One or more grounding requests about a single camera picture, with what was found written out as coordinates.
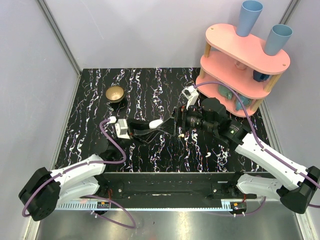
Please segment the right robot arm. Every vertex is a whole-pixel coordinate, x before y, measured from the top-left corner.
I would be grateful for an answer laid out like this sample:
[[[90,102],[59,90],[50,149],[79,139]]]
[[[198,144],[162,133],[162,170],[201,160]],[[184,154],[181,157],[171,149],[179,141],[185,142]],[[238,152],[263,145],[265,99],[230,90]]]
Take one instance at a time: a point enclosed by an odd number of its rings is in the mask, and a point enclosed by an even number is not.
[[[229,118],[218,99],[206,98],[200,107],[200,110],[193,106],[175,108],[172,117],[156,120],[152,126],[172,135],[178,128],[202,130],[224,147],[251,159],[272,174],[272,179],[240,174],[236,181],[227,185],[230,197],[260,195],[279,200],[295,213],[305,213],[320,187],[319,168],[300,165],[265,144],[247,125]]]

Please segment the white earbud charging case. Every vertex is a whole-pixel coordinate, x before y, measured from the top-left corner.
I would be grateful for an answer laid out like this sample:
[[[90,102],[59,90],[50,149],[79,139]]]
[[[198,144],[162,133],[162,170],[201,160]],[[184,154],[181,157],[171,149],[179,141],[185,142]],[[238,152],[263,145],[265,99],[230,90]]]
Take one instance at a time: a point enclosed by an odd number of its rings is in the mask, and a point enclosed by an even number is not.
[[[150,121],[148,126],[149,126],[149,129],[156,129],[158,126],[160,126],[161,124],[163,123],[163,120],[161,119],[156,119],[156,120],[153,120],[153,121]]]

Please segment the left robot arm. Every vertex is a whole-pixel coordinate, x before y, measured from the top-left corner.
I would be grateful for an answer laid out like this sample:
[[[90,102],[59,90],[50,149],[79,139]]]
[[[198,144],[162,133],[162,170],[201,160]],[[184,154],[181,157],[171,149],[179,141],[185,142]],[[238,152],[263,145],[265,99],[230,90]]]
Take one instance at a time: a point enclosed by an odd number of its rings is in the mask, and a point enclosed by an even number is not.
[[[102,145],[88,158],[67,167],[37,169],[18,194],[23,203],[22,216],[40,221],[56,207],[78,198],[104,198],[113,195],[102,181],[109,165],[120,165],[127,160],[123,145],[131,139],[134,130],[154,133],[163,120],[143,121],[117,119],[114,116],[99,124],[104,134]]]

